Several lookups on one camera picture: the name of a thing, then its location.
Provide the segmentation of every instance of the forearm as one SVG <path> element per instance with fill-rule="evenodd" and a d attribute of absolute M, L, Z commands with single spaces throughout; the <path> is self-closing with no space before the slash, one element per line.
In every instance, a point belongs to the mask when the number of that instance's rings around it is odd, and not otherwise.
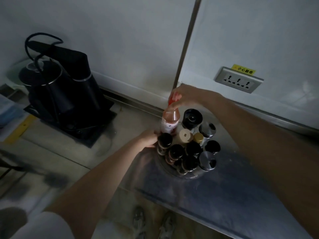
<path fill-rule="evenodd" d="M 220 94 L 203 101 L 221 122 L 240 150 L 272 184 L 296 219 L 318 235 L 319 154 L 280 128 L 262 120 Z"/>
<path fill-rule="evenodd" d="M 135 156 L 143 149 L 132 140 L 89 171 L 46 211 L 62 216 L 75 238 L 91 238 L 95 226 Z"/>

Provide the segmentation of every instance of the electrical outlet panel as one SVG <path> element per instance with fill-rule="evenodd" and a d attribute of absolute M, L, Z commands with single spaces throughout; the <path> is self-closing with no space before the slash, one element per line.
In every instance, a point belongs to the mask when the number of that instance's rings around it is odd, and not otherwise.
<path fill-rule="evenodd" d="M 264 80 L 223 67 L 216 76 L 215 81 L 247 93 L 252 93 Z"/>

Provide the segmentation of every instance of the sneaker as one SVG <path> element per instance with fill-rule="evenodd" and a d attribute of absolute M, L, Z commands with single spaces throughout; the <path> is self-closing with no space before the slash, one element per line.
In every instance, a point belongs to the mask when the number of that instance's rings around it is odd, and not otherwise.
<path fill-rule="evenodd" d="M 159 228 L 159 239 L 171 239 L 176 224 L 175 214 L 167 212 L 163 218 L 162 226 Z"/>
<path fill-rule="evenodd" d="M 133 227 L 136 239 L 145 239 L 145 216 L 142 207 L 138 206 L 134 210 Z"/>

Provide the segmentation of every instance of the gold cap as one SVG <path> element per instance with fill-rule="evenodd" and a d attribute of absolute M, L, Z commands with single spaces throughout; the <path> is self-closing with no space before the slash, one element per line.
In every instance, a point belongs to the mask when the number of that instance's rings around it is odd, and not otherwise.
<path fill-rule="evenodd" d="M 198 132 L 194 135 L 193 140 L 197 143 L 201 143 L 204 140 L 204 136 Z"/>

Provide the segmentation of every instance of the yellow warning label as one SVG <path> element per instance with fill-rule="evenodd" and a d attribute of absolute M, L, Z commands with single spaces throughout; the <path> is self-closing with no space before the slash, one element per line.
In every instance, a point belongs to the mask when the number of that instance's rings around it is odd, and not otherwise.
<path fill-rule="evenodd" d="M 250 76 L 252 76 L 256 72 L 253 69 L 249 69 L 249 68 L 243 67 L 241 65 L 233 65 L 232 69 L 236 70 L 238 72 L 242 72 L 244 74 L 250 75 Z"/>

